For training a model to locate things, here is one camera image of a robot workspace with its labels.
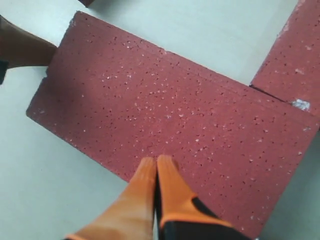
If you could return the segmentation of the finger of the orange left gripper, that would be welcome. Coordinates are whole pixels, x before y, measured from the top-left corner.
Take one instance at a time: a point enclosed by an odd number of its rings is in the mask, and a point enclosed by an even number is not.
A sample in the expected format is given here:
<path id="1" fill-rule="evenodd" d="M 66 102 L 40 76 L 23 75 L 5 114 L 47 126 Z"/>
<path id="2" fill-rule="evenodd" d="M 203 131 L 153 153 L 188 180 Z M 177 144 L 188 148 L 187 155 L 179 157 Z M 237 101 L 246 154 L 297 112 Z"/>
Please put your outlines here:
<path id="1" fill-rule="evenodd" d="M 9 68 L 48 66 L 57 47 L 0 17 L 0 59 Z"/>

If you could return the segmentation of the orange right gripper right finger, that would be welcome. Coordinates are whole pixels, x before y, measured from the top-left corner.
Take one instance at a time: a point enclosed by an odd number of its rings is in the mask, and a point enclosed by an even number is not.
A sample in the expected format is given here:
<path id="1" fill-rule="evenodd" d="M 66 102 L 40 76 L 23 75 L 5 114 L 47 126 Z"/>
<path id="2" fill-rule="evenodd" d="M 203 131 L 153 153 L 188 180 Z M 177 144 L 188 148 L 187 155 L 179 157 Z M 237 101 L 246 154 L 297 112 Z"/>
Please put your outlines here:
<path id="1" fill-rule="evenodd" d="M 191 190 L 169 155 L 157 158 L 156 214 L 160 240 L 248 240 Z"/>

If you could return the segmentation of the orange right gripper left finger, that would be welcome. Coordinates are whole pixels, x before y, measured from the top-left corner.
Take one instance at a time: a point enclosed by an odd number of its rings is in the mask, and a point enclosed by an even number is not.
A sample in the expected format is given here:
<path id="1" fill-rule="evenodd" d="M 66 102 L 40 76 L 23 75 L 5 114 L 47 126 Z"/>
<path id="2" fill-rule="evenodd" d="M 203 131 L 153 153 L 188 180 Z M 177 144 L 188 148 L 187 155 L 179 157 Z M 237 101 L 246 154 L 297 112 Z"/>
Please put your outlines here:
<path id="1" fill-rule="evenodd" d="M 157 165 L 152 157 L 142 158 L 130 182 L 94 221 L 67 240 L 152 240 Z"/>

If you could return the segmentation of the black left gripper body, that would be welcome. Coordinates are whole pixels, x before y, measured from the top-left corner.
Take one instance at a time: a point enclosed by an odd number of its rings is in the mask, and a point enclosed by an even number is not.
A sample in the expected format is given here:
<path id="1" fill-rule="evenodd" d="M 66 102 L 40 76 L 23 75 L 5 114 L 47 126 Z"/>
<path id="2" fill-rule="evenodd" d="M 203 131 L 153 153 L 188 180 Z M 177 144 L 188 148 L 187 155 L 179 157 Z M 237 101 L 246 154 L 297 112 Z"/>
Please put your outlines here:
<path id="1" fill-rule="evenodd" d="M 8 62 L 4 60 L 0 60 L 0 85 L 2 85 L 4 82 L 7 70 L 8 70 Z"/>

